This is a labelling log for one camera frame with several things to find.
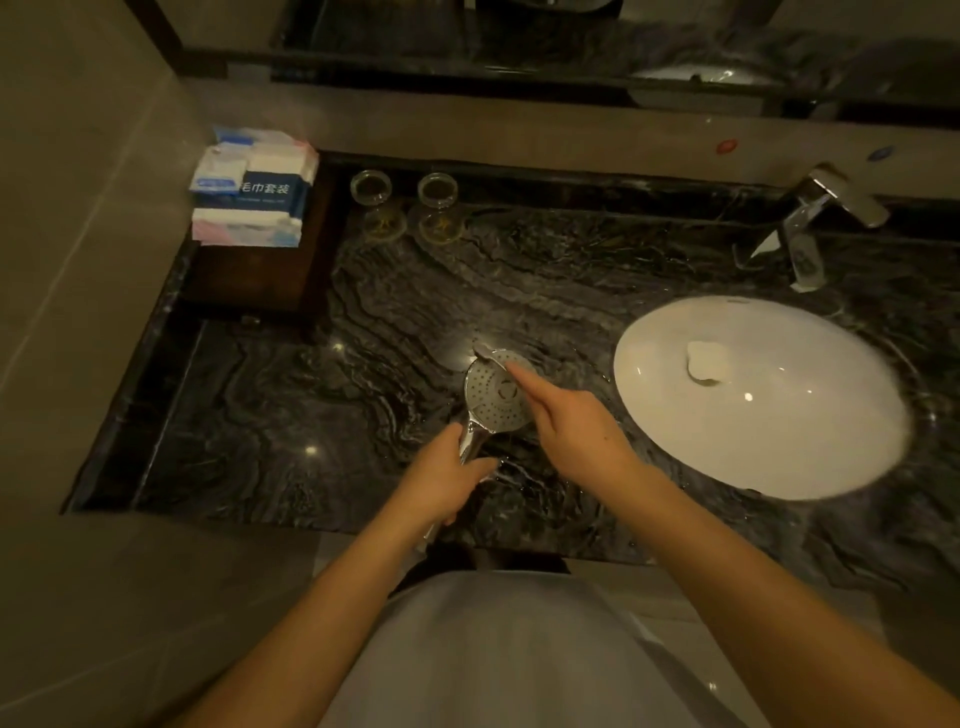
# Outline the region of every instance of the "chrome faucet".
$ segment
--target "chrome faucet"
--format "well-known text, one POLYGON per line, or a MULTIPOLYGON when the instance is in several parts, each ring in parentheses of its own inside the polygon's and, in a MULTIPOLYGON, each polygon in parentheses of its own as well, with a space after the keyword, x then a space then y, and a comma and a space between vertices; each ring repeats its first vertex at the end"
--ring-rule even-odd
POLYGON ((827 283, 817 241, 806 227, 828 205, 836 203, 867 228, 879 228, 890 217, 886 207, 854 187, 846 175, 827 162, 811 169, 791 194, 800 204, 757 246, 751 257, 786 247, 797 278, 793 289, 800 293, 815 291, 827 283))

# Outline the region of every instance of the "faucet lever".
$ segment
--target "faucet lever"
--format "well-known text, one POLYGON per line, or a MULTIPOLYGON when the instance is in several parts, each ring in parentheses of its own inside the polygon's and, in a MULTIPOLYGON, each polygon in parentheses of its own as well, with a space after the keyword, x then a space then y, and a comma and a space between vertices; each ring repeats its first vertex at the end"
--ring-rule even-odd
MULTIPOLYGON (((818 188, 816 195, 818 198, 827 193, 834 202, 866 228, 879 228, 890 218, 890 212, 886 207, 877 202, 872 195, 857 189, 850 178, 828 162, 821 162, 815 166, 806 177, 818 188)), ((798 196, 805 202, 813 203, 813 200, 806 197, 806 191, 802 184, 797 190, 798 196)))

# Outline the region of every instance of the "mirror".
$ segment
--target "mirror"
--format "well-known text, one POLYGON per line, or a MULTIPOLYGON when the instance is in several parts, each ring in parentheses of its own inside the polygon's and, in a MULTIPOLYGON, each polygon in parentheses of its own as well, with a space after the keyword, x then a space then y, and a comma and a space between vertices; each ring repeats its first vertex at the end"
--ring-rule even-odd
POLYGON ((880 104, 958 126, 960 4, 946 0, 128 4, 158 4, 188 50, 266 59, 274 80, 381 86, 386 74, 426 90, 461 80, 452 88, 479 95, 866 121, 856 115, 880 104), (285 62, 279 76, 296 78, 277 77, 285 62))

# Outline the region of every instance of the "white sink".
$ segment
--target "white sink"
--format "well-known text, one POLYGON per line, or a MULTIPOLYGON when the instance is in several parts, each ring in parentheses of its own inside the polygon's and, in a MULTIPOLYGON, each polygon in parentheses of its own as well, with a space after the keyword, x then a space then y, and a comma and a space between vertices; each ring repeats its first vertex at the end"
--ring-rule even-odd
POLYGON ((661 448, 736 488, 805 500, 875 481, 910 415, 861 339, 798 308, 707 296, 658 308, 616 346, 627 411, 661 448))

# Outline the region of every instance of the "wall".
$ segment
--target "wall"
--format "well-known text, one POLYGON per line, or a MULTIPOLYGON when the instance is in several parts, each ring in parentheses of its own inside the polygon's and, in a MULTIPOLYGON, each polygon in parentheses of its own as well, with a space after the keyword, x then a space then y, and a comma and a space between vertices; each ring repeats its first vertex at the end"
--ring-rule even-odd
POLYGON ((867 190, 960 199, 960 133, 607 109, 349 88, 186 79, 218 123, 267 126, 321 149, 387 157, 790 187, 828 160, 867 190), (731 154, 721 141, 736 139, 731 154), (868 155, 894 145, 893 155, 868 155))
POLYGON ((0 4, 0 726, 131 725, 261 635, 317 536, 59 516, 208 138, 121 0, 0 4))

